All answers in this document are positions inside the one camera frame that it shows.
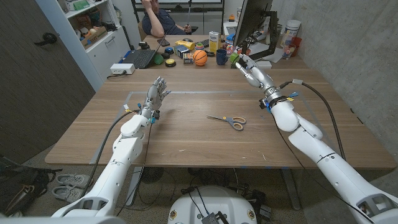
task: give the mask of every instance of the wooden table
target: wooden table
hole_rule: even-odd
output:
[[[189,38],[199,41],[206,36],[192,35]],[[167,36],[166,39],[174,45],[182,37]],[[146,41],[152,49],[157,44],[153,37],[148,36]],[[167,89],[173,92],[163,101],[160,120],[152,126],[146,166],[301,168],[279,136],[271,115],[260,109],[258,100],[264,97],[263,93],[251,87],[238,70],[229,69],[229,65],[216,65],[215,58],[209,58],[204,67],[184,65],[175,55],[172,58],[177,59],[174,68],[156,65],[136,70],[132,75],[107,80],[45,161],[49,164],[89,164],[108,128],[122,113],[122,105],[127,102],[130,108],[135,108],[137,103],[142,103],[150,85],[161,76],[167,81]],[[396,167],[392,156],[350,111],[331,85],[316,70],[308,69],[300,57],[281,60],[266,72],[278,85],[298,78],[325,96],[334,112],[347,161],[353,167]],[[311,122],[315,122],[312,113],[315,114],[337,147],[329,114],[319,97],[304,86],[291,84],[284,90],[287,94],[299,91],[301,97],[293,102],[295,111]],[[239,132],[228,123],[207,118],[206,114],[242,116],[247,124],[244,131]],[[122,119],[111,132],[99,161],[101,165],[108,163],[112,155],[111,145],[120,133],[121,125],[129,118],[131,116]],[[135,161],[137,165],[144,163],[146,142],[147,135],[142,154]],[[315,167],[296,148],[293,150],[304,166]]]

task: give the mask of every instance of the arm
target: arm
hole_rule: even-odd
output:
[[[185,25],[184,27],[182,27],[182,26],[179,26],[179,25],[176,24],[176,26],[179,29],[184,30],[184,32],[186,32],[186,33],[190,33],[192,31],[191,25]]]
[[[153,12],[152,4],[150,3],[150,0],[142,0],[141,2],[144,5],[145,10],[148,13],[150,24],[152,25],[150,34],[155,37],[163,37],[164,36],[163,26],[160,23],[159,19],[156,17],[155,13]]]
[[[170,92],[164,91],[166,81],[158,78],[149,88],[139,114],[121,126],[121,134],[112,146],[113,155],[92,190],[76,202],[67,205],[52,217],[106,217],[114,213],[116,201],[130,165],[142,152],[142,140],[148,125],[159,118],[162,100]]]
[[[251,58],[242,54],[239,56],[248,65],[248,70],[239,62],[236,67],[250,85],[264,91],[266,97],[261,99],[261,103],[273,115],[278,128],[293,132],[289,141],[316,163],[341,198],[350,205],[350,212],[356,221],[360,224],[397,223],[398,198],[371,185],[321,141],[322,132],[293,111],[293,105],[284,100],[286,96],[282,95],[280,87],[274,85],[272,78],[260,70]]]

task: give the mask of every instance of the outlet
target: outlet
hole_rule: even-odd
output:
[[[113,75],[123,74],[123,71],[126,71],[126,74],[132,74],[135,69],[133,63],[114,63],[111,67],[111,72]]]

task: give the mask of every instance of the man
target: man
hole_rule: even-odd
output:
[[[167,35],[186,35],[191,32],[191,26],[180,27],[176,25],[170,15],[159,9],[158,0],[141,0],[145,7],[145,16],[142,19],[142,28],[147,35],[163,37]]]

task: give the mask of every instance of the blue mug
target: blue mug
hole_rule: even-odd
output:
[[[216,61],[217,61],[217,65],[225,65],[225,63],[228,61],[225,49],[218,49],[217,50]]]

